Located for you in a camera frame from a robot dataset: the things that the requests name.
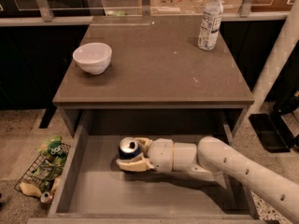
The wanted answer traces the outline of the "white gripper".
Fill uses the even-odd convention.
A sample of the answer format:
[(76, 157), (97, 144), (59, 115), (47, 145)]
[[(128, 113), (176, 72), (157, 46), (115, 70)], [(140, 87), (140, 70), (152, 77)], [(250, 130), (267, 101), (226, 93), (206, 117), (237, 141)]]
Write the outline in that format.
[(117, 159), (116, 163), (123, 171), (146, 172), (154, 168), (159, 173), (170, 173), (173, 170), (174, 142), (171, 139), (152, 141), (146, 137), (137, 137), (136, 141), (143, 153), (129, 160)]

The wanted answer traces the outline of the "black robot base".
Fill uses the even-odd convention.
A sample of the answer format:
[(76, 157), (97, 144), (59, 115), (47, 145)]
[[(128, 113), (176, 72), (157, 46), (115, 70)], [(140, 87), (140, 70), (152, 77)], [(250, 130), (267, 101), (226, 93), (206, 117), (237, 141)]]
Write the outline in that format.
[(299, 97), (293, 96), (283, 103), (275, 103), (269, 114), (251, 114), (250, 124), (258, 135), (265, 150), (269, 152), (289, 152), (299, 148), (299, 134), (293, 135), (283, 115), (290, 114), (299, 107)]

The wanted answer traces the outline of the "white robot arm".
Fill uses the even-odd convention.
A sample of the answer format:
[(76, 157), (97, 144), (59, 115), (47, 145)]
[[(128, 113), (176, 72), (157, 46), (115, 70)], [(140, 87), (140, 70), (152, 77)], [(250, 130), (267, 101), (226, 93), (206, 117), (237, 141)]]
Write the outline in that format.
[(127, 172), (184, 174), (215, 181), (227, 174), (255, 192), (293, 224), (299, 222), (299, 185), (248, 159), (220, 139), (205, 136), (198, 144), (171, 139), (126, 137), (117, 165)]

